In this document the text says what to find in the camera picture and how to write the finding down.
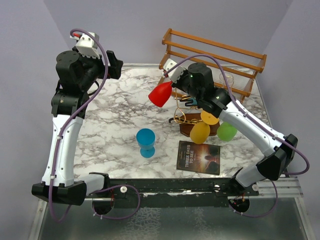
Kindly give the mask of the dark book three days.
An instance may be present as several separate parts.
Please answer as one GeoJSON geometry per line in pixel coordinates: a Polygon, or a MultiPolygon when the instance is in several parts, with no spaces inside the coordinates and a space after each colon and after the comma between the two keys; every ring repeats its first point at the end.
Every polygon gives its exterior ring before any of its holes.
{"type": "Polygon", "coordinates": [[[176,169],[181,171],[219,175],[221,147],[179,141],[176,169]]]}

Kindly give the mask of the black metal base rail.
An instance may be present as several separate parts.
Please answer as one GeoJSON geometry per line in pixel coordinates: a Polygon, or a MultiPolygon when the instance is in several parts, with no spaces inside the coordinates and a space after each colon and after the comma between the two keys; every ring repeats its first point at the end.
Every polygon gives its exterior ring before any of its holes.
{"type": "Polygon", "coordinates": [[[226,208],[229,197],[258,196],[252,185],[236,189],[229,178],[110,178],[107,186],[113,191],[91,193],[85,199],[110,201],[115,208],[226,208]]]}

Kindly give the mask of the yellow plastic wine glass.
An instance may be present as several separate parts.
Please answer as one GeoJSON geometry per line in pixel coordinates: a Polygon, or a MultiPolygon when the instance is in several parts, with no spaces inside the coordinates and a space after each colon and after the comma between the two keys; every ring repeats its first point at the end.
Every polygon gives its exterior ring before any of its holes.
{"type": "Polygon", "coordinates": [[[210,135],[211,126],[220,122],[218,117],[204,110],[200,113],[201,121],[194,125],[190,131],[190,139],[195,144],[203,144],[210,135]]]}

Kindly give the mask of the wooden two-tier shelf rack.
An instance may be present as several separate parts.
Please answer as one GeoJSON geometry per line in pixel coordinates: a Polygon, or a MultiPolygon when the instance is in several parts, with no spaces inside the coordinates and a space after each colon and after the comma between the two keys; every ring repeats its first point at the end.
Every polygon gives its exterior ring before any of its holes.
{"type": "Polygon", "coordinates": [[[159,69],[164,70],[165,63],[176,63],[196,54],[214,57],[221,64],[233,95],[243,102],[252,92],[256,76],[265,69],[267,55],[209,40],[203,37],[183,33],[169,28],[161,43],[166,46],[159,69]]]}

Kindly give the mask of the green plastic wine glass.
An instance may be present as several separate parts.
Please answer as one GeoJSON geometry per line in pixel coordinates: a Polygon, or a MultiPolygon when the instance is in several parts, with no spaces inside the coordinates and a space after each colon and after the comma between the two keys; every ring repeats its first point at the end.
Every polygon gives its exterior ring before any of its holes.
{"type": "Polygon", "coordinates": [[[227,122],[223,122],[217,129],[216,135],[224,142],[230,142],[237,134],[238,130],[227,122]]]}

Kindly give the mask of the red plastic wine glass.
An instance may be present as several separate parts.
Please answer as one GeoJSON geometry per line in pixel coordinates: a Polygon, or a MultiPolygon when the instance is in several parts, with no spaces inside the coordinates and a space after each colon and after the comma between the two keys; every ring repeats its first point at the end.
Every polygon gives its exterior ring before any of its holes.
{"type": "Polygon", "coordinates": [[[148,95],[149,100],[157,107],[162,108],[172,94],[172,82],[163,82],[157,85],[148,95]]]}

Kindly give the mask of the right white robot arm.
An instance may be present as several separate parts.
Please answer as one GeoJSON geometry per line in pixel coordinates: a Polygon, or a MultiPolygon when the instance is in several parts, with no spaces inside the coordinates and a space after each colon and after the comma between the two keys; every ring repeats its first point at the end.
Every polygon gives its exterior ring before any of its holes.
{"type": "Polygon", "coordinates": [[[168,82],[158,85],[148,96],[156,106],[162,107],[168,100],[172,88],[177,88],[194,98],[197,106],[205,112],[231,124],[263,154],[257,163],[238,170],[228,181],[226,187],[240,196],[248,187],[263,180],[276,181],[283,174],[297,153],[298,139],[293,135],[284,135],[260,121],[251,114],[231,92],[229,84],[225,88],[214,85],[212,70],[203,62],[194,62],[188,67],[168,58],[162,67],[163,76],[168,82]]]}

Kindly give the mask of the gold wire wine glass rack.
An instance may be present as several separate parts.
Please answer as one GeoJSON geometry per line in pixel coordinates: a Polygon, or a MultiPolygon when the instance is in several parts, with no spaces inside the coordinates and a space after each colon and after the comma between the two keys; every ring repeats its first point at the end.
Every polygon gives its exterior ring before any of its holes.
{"type": "Polygon", "coordinates": [[[168,120],[168,123],[178,124],[180,133],[189,137],[194,125],[201,121],[202,109],[198,108],[198,105],[190,105],[192,97],[187,94],[178,93],[177,88],[171,92],[171,96],[176,102],[176,109],[173,117],[168,120]]]}

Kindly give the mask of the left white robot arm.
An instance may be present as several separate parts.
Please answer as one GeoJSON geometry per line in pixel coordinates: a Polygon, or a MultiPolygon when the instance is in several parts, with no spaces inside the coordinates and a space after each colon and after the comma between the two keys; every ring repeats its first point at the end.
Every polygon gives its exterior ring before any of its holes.
{"type": "Polygon", "coordinates": [[[80,206],[89,183],[74,178],[74,158],[82,127],[89,89],[105,74],[102,56],[84,56],[76,49],[56,57],[59,77],[51,99],[52,141],[46,170],[41,182],[33,184],[31,193],[46,202],[80,206]]]}

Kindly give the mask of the light blue plastic wine glass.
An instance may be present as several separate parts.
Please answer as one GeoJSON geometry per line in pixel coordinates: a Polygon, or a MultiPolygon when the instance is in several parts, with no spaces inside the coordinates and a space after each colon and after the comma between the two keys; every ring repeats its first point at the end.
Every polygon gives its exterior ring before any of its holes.
{"type": "Polygon", "coordinates": [[[191,106],[197,106],[198,105],[198,103],[197,103],[197,101],[194,99],[194,98],[191,98],[190,99],[190,103],[189,103],[191,106]]]}

